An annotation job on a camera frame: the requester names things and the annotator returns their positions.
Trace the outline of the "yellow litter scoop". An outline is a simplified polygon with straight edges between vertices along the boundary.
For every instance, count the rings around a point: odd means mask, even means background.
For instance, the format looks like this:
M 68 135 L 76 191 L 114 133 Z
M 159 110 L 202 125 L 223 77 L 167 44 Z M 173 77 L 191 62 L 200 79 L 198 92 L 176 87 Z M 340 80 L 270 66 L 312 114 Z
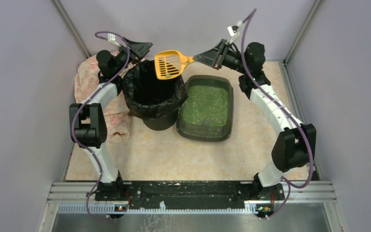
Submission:
M 155 55 L 155 71 L 158 80 L 179 77 L 184 69 L 195 62 L 193 57 L 183 55 L 177 50 L 166 50 Z

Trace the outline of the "black trash bin with bag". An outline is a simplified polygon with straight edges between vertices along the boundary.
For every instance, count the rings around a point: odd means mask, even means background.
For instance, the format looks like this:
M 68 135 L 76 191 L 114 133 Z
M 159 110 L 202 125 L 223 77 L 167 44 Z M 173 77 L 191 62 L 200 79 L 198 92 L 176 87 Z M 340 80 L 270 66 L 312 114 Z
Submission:
M 178 111 L 187 99 L 182 76 L 159 80 L 153 60 L 144 60 L 123 77 L 122 90 L 129 116 L 139 118 L 154 131 L 173 126 Z

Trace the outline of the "dark grey litter box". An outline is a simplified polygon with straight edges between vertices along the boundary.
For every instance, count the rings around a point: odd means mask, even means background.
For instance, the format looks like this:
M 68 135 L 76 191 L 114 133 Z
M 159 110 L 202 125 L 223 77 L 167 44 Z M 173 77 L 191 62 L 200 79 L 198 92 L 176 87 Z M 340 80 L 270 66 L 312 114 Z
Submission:
M 186 82 L 188 98 L 179 110 L 177 132 L 184 138 L 221 142 L 232 132 L 234 93 L 230 81 L 213 75 L 193 75 Z

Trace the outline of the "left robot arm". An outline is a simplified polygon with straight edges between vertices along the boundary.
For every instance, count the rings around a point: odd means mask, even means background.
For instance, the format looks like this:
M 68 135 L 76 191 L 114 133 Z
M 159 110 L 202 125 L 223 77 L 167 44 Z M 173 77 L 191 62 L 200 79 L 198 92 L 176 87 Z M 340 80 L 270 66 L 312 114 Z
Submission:
M 127 194 L 106 145 L 108 131 L 103 111 L 122 91 L 121 72 L 128 65 L 139 63 L 153 46 L 151 42 L 126 38 L 123 42 L 117 55 L 107 50 L 96 54 L 98 86 L 82 103 L 69 106 L 71 139 L 88 154 L 98 172 L 99 179 L 88 194 L 94 194 L 97 201 L 119 200 Z

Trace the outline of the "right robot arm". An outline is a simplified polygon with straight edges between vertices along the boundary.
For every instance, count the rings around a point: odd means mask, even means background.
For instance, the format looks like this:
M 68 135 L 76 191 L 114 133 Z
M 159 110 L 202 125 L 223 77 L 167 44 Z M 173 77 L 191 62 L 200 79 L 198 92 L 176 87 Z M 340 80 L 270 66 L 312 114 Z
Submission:
M 227 67 L 239 72 L 241 92 L 263 112 L 273 128 L 277 138 L 271 161 L 253 179 L 254 193 L 264 198 L 283 180 L 285 173 L 314 163 L 316 128 L 297 119 L 278 98 L 263 71 L 265 46 L 251 42 L 243 52 L 234 46 L 222 39 L 214 48 L 193 59 L 216 70 Z

